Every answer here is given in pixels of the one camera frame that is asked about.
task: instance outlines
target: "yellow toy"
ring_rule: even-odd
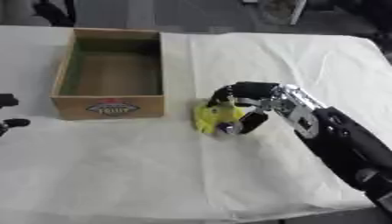
[[[231,102],[225,102],[213,107],[207,107],[203,101],[193,109],[193,119],[196,129],[201,133],[213,134],[220,123],[236,123],[244,116],[240,108]]]

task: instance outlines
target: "box label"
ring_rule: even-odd
[[[124,116],[138,109],[140,109],[138,106],[128,104],[117,99],[105,99],[86,108],[87,111],[92,111],[105,116]]]

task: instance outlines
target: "open box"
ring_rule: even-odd
[[[66,120],[164,114],[160,35],[75,29],[52,90]]]

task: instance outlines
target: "robotic arm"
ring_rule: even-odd
[[[337,176],[392,217],[392,151],[350,117],[293,85],[238,82],[217,90],[207,106],[227,101],[255,110],[220,130],[248,134],[268,120],[265,112],[275,111]]]

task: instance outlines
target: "white paper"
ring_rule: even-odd
[[[65,122],[48,95],[70,31],[0,32],[0,89],[21,101],[1,115],[31,119],[0,141],[1,223],[248,221],[371,205],[275,115],[229,139],[197,133],[190,116],[226,84],[295,83],[391,145],[391,69],[366,40],[164,34],[165,117]]]

